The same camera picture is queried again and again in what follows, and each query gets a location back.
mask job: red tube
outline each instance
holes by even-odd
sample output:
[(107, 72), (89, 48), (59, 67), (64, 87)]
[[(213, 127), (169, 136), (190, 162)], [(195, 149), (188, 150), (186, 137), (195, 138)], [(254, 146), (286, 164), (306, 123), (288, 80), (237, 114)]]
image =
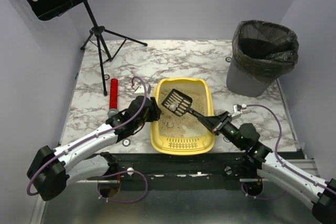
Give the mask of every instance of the red tube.
[(111, 80), (110, 109), (118, 109), (118, 80), (117, 79)]

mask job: marble table top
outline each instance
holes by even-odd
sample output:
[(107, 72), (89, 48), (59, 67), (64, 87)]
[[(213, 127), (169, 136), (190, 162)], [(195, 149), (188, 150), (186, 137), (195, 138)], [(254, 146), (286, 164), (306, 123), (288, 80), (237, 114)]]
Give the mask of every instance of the marble table top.
[[(113, 62), (104, 65), (105, 74), (119, 80), (118, 109), (128, 107), (133, 100), (131, 78), (140, 76), (153, 87), (163, 78), (192, 77), (204, 79), (212, 92), (215, 114), (224, 110), (232, 112), (234, 103), (263, 104), (271, 108), (279, 117), (282, 126), (282, 139), (279, 150), (295, 152), (297, 142), (288, 123), (279, 87), (276, 82), (257, 98), (244, 97), (230, 92), (226, 88), (226, 75), (229, 62), (226, 57), (232, 56), (231, 40), (147, 40), (147, 47), (127, 41)], [(107, 41), (113, 55), (122, 41)], [(106, 82), (110, 90), (110, 81)], [(99, 127), (107, 119), (109, 95), (104, 97), (98, 50), (89, 43), (80, 68), (78, 81), (71, 102), (67, 123), (61, 144), (65, 145), (77, 140)], [(243, 123), (252, 122), (259, 134), (260, 141), (274, 148), (279, 134), (274, 118), (262, 108), (248, 108), (233, 123), (239, 127)], [(122, 142), (101, 151), (110, 153), (157, 153), (151, 145), (150, 124), (142, 131), (129, 137), (128, 147)], [(211, 152), (239, 152), (231, 143), (217, 136)]]

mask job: plastic bag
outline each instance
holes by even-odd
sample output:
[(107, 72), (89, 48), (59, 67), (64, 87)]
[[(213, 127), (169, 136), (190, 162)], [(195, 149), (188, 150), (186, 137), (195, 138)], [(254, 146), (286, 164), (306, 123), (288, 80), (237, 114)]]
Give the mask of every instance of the plastic bag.
[(291, 72), (299, 58), (298, 37), (294, 31), (259, 20), (239, 23), (232, 49), (240, 71), (268, 84)]

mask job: trash can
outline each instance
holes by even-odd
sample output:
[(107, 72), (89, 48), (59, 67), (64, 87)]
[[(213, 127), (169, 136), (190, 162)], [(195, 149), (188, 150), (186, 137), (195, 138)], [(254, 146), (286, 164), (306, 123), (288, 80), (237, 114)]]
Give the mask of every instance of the trash can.
[(232, 40), (227, 88), (248, 97), (261, 95), (298, 62), (299, 43), (291, 29), (260, 20), (240, 22)]

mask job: gray wall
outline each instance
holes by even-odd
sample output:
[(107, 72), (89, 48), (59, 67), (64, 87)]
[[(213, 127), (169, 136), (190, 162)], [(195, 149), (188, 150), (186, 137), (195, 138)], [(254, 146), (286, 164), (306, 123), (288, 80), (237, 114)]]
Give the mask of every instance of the gray wall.
[(300, 59), (281, 84), (304, 152), (325, 178), (336, 177), (335, 18), (335, 0), (294, 0), (282, 21), (298, 35)]
[[(90, 0), (98, 24), (142, 39), (231, 39), (246, 19), (281, 22), (293, 0)], [(80, 33), (92, 27), (83, 5), (70, 11)]]
[(26, 195), (26, 172), (39, 148), (59, 141), (81, 38), (68, 14), (41, 22), (25, 0), (0, 9), (0, 220), (29, 223), (36, 196)]

